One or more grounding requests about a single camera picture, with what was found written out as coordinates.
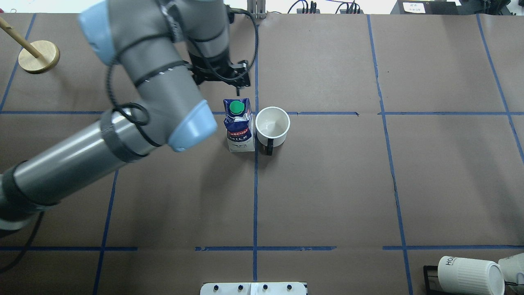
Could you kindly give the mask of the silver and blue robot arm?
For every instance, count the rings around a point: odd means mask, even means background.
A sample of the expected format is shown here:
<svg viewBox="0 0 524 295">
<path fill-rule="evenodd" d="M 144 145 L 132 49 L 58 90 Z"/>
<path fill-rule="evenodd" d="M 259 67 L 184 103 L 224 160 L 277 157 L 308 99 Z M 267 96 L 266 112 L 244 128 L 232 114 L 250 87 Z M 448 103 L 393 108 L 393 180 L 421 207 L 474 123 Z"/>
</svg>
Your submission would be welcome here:
<svg viewBox="0 0 524 295">
<path fill-rule="evenodd" d="M 17 233 L 62 199 L 168 145 L 183 152 L 217 122 L 199 85 L 251 85 L 247 60 L 230 60 L 238 14 L 222 0 L 104 0 L 79 16 L 107 65 L 111 108 L 85 129 L 1 174 L 1 237 Z"/>
</svg>

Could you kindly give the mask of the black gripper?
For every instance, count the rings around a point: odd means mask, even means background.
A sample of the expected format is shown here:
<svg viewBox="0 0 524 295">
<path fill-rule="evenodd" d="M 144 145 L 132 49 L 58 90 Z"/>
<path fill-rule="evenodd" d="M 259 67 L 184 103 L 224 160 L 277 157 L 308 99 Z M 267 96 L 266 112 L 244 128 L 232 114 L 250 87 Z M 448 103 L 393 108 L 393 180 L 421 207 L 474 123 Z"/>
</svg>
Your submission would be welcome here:
<svg viewBox="0 0 524 295">
<path fill-rule="evenodd" d="M 190 71 L 196 85 L 203 82 L 225 82 L 234 86 L 236 97 L 241 96 L 242 87 L 251 86 L 248 60 L 233 63 L 229 52 L 223 52 L 213 58 L 202 58 L 189 53 Z"/>
</svg>

